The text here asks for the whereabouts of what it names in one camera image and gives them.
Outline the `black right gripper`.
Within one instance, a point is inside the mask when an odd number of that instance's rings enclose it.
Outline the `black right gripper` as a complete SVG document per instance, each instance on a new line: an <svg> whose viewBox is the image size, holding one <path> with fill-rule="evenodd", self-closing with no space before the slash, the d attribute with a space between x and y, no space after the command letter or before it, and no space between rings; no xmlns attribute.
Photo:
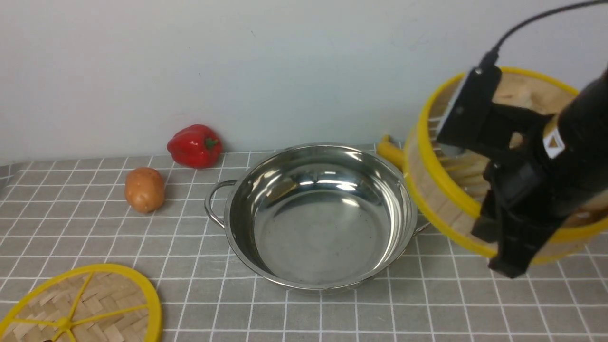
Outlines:
<svg viewBox="0 0 608 342"><path fill-rule="evenodd" d="M489 189L482 202L472 234L496 243L496 254L488 267L514 279L530 264L564 223L565 217L551 212L547 171L539 149L523 145L509 151L508 160L492 160L483 176Z"/></svg>

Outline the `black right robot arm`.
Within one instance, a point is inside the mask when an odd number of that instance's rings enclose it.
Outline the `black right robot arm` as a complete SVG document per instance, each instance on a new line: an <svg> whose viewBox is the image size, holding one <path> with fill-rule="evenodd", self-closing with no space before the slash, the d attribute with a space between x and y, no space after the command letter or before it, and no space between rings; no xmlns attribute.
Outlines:
<svg viewBox="0 0 608 342"><path fill-rule="evenodd" d="M517 278L567 219L607 189L607 75L559 114L491 104L471 149L489 158L474 233L493 229L489 268Z"/></svg>

